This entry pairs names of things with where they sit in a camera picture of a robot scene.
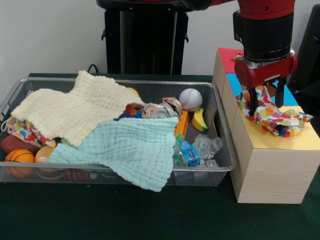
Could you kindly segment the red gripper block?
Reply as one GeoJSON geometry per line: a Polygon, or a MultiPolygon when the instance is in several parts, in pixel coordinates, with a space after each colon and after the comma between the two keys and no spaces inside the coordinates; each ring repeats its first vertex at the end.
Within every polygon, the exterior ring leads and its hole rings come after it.
{"type": "Polygon", "coordinates": [[[298,66],[297,55],[291,55],[279,61],[252,62],[247,59],[239,59],[234,64],[234,71],[242,86],[245,86],[250,95],[249,115],[254,116],[258,107],[257,86],[265,82],[280,79],[275,91],[275,105],[281,108],[284,103],[284,89],[286,80],[283,79],[292,74],[298,66]]]}

